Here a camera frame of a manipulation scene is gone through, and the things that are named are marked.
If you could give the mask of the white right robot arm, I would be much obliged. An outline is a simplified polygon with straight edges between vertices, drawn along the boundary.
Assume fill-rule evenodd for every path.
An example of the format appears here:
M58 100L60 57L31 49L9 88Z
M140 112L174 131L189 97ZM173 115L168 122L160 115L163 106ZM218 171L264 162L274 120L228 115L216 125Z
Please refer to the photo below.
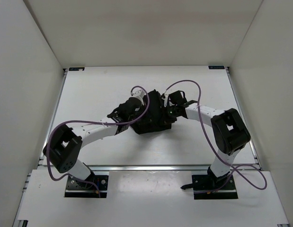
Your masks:
M212 128L217 151L214 162L207 170L207 185L219 189L224 184L235 157L251 139L239 112L234 108L218 110L199 105L195 100L187 101L183 91L163 94L161 98L168 116L182 116Z

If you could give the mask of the black pleated skirt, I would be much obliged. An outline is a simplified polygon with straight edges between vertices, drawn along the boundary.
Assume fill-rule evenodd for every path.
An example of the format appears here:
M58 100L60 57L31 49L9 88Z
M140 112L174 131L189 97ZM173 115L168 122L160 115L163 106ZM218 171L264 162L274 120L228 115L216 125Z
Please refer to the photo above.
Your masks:
M170 117L167 108L164 107L164 101L157 90L148 93L150 105L143 117L131 124L131 128L137 134L146 134L169 130L172 124L176 122L176 117Z

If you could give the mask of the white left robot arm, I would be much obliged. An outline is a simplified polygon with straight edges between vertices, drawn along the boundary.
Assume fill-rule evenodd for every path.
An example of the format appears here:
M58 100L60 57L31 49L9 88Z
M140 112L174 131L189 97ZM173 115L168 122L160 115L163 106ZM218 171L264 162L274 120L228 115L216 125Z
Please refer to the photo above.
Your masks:
M150 106L148 94L133 94L125 103L120 104L107 117L99 122L77 120L77 127L70 127L73 120L62 122L52 131L43 154L47 164L53 165L61 174L54 177L51 168L48 173L53 181L66 176L72 177L82 188L94 184L94 173L78 157L81 149L97 140L118 135L129 126L137 123L147 113Z

